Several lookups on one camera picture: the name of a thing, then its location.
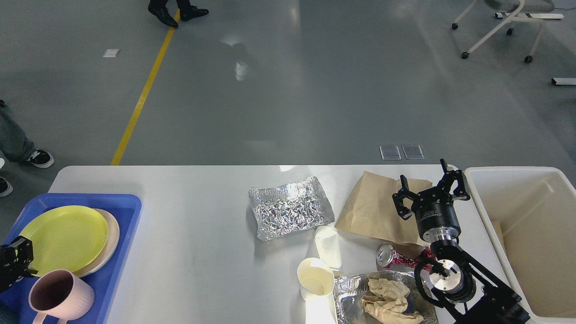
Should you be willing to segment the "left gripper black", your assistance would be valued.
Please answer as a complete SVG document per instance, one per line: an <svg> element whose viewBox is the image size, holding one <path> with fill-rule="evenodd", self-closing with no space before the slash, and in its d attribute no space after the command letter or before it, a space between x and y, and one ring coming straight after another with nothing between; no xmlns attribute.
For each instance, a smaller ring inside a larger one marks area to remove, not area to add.
<svg viewBox="0 0 576 324"><path fill-rule="evenodd" d="M34 260L32 241L17 236L11 244L0 248L0 293L11 289L22 278L32 278L38 273L30 267Z"/></svg>

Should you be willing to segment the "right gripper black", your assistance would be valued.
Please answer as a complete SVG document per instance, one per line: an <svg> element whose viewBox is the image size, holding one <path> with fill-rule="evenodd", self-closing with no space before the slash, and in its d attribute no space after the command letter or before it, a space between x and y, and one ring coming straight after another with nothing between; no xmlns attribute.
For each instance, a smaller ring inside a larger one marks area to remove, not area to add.
<svg viewBox="0 0 576 324"><path fill-rule="evenodd" d="M470 199L462 170L449 170L443 158L440 159L440 165L444 174L435 186L436 189L414 193L410 191L405 175L401 175L401 188L391 196L397 214L403 220L415 216L419 236L428 243L459 237L461 228L455 214L454 201ZM412 201L412 208L406 207L405 199Z"/></svg>

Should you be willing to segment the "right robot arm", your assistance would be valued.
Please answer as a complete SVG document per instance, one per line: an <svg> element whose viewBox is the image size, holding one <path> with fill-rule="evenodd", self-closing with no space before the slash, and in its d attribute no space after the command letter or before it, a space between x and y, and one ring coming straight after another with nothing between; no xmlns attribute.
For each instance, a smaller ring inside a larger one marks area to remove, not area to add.
<svg viewBox="0 0 576 324"><path fill-rule="evenodd" d="M432 256L414 270L417 290L457 324L527 323L520 295L459 246L454 202L470 196L462 171L449 169L444 159L440 164L444 174L436 186L414 193L401 175L401 188L391 197L398 215L403 220L414 216L420 238L430 244Z"/></svg>

